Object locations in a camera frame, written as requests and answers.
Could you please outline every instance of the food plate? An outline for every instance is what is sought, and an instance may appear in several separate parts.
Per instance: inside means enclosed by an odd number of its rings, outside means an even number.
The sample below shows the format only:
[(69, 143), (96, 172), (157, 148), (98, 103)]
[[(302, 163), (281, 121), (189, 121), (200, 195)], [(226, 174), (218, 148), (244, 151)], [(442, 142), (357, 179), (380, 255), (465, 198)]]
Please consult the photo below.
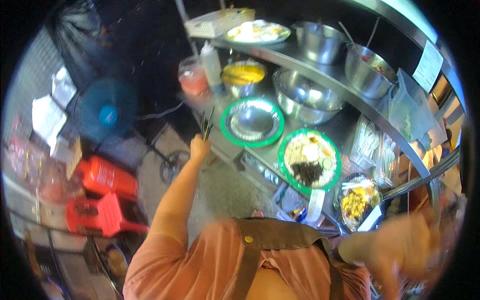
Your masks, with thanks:
[(354, 232), (382, 202), (383, 196), (373, 179), (365, 174), (354, 173), (345, 182), (361, 183), (360, 186), (342, 190), (338, 196), (342, 220)]
[(331, 189), (342, 169), (335, 144), (312, 129), (299, 129), (287, 135), (280, 145), (278, 162), (288, 183), (305, 195), (310, 195), (312, 188)]
[(222, 114), (220, 129), (233, 144), (265, 147), (282, 135), (285, 119), (279, 108), (268, 101), (247, 98), (230, 105)]
[(264, 20), (243, 22), (242, 25), (228, 30), (224, 39), (236, 44), (269, 45), (286, 40), (290, 29)]

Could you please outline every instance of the yellow food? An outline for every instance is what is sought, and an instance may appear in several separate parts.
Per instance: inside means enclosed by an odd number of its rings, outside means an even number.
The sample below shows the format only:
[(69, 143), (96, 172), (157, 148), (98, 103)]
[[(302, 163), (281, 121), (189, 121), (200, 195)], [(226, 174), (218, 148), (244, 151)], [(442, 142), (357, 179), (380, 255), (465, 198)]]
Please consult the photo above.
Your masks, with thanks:
[(265, 77), (262, 68), (250, 65), (227, 65), (223, 68), (223, 73), (222, 80), (226, 84), (257, 83)]

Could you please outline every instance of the paper sign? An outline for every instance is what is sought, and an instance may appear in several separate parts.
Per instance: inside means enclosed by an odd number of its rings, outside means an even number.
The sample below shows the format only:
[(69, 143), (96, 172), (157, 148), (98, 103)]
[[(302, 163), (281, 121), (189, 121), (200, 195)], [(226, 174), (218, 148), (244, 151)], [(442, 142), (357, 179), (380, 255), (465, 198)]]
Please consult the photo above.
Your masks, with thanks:
[(419, 65), (412, 76), (427, 93), (432, 89), (443, 61), (444, 58), (437, 48), (427, 40)]
[(310, 195), (310, 202), (308, 203), (307, 216), (305, 222), (316, 222), (322, 214), (322, 207), (324, 205), (325, 191), (324, 190), (312, 190)]
[(380, 206), (377, 205), (368, 215), (365, 221), (363, 221), (357, 231), (369, 231), (381, 215), (382, 211), (380, 210)]

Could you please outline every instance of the silver plate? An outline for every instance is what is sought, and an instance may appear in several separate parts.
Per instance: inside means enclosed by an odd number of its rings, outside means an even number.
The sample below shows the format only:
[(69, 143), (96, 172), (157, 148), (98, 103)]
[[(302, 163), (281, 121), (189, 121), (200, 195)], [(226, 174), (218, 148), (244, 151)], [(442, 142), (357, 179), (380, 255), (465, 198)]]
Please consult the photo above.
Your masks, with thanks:
[(239, 102), (230, 108), (225, 117), (227, 131), (246, 142), (260, 142), (278, 131), (280, 117), (272, 104), (252, 99)]

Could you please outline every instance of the green plate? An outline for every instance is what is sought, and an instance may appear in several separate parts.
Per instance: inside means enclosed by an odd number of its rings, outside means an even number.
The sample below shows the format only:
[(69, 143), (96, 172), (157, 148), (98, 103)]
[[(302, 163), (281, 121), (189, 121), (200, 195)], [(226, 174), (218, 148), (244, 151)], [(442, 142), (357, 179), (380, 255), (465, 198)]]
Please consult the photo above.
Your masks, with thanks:
[[(259, 141), (253, 141), (253, 142), (245, 141), (243, 139), (238, 138), (237, 136), (234, 136), (227, 129), (227, 126), (225, 124), (225, 119), (227, 118), (228, 115), (231, 114), (232, 108), (234, 108), (238, 105), (241, 105), (242, 103), (247, 103), (247, 102), (250, 102), (250, 101), (260, 101), (260, 102), (266, 103), (269, 106), (271, 106), (271, 111), (269, 111), (269, 112), (270, 113), (276, 113), (278, 115), (278, 129), (275, 133), (273, 133), (273, 135), (271, 135), (267, 139), (259, 140)], [(276, 140), (279, 139), (279, 137), (283, 133), (283, 128), (284, 127), (285, 127), (285, 119), (284, 119), (283, 114), (280, 111), (280, 109), (278, 107), (276, 107), (275, 105), (273, 105), (272, 103), (270, 103), (268, 101), (265, 101), (263, 99), (260, 99), (260, 98), (246, 98), (246, 99), (236, 101), (233, 104), (231, 104), (229, 107), (227, 107), (227, 109), (225, 109), (225, 111), (222, 114), (222, 117), (220, 118), (220, 130), (222, 131), (223, 135), (232, 144), (235, 144), (235, 145), (240, 146), (240, 147), (262, 148), (262, 147), (269, 146), (269, 145), (273, 144)]]
[(271, 44), (276, 44), (283, 42), (286, 40), (291, 34), (292, 31), (285, 26), (282, 26), (282, 33), (278, 35), (278, 38), (273, 40), (273, 41), (261, 41), (261, 42), (240, 42), (240, 41), (235, 41), (232, 38), (230, 38), (227, 35), (228, 31), (223, 34), (223, 39), (228, 41), (229, 43), (234, 43), (234, 44), (242, 44), (242, 45), (271, 45)]
[(293, 178), (293, 176), (288, 171), (287, 166), (285, 165), (284, 156), (285, 156), (285, 148), (287, 147), (288, 143), (290, 142), (290, 140), (292, 138), (296, 137), (297, 135), (307, 134), (309, 132), (320, 136), (322, 139), (327, 141), (331, 145), (331, 147), (335, 150), (335, 158), (336, 158), (335, 175), (334, 175), (333, 179), (327, 185), (321, 187), (320, 189), (322, 189), (326, 192), (329, 189), (331, 189), (336, 184), (338, 179), (340, 178), (340, 173), (341, 173), (341, 170), (342, 170), (342, 160), (340, 158), (340, 152), (338, 151), (337, 147), (332, 142), (332, 140), (330, 140), (325, 134), (320, 133), (320, 132), (318, 132), (316, 130), (313, 130), (313, 129), (303, 128), (303, 129), (295, 130), (294, 132), (291, 132), (289, 135), (287, 135), (285, 137), (285, 139), (283, 139), (282, 143), (280, 144), (280, 149), (278, 150), (278, 165), (280, 167), (280, 171), (282, 172), (283, 176), (285, 176), (285, 178), (287, 179), (287, 182), (291, 186), (293, 186), (297, 191), (299, 191), (299, 192), (301, 192), (305, 195), (308, 195), (308, 196), (310, 196), (310, 194), (312, 193), (312, 188), (297, 182)]

